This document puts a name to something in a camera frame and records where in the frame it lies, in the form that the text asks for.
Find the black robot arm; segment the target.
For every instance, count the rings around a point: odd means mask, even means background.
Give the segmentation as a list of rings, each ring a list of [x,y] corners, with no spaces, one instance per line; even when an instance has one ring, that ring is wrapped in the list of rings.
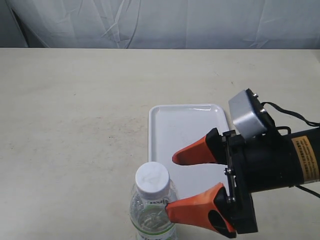
[[[181,166],[224,165],[228,185],[218,183],[198,195],[167,204],[172,223],[197,226],[233,239],[256,233],[252,193],[297,187],[320,179],[320,130],[281,135],[278,128],[245,140],[235,131],[213,128],[203,138],[176,152]]]

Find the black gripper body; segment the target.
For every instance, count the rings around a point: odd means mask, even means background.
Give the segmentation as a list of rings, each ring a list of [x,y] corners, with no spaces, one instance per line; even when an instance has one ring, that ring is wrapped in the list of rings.
[[[224,132],[231,224],[238,234],[258,232],[252,193],[290,186],[290,149],[262,136],[245,141],[234,130]]]

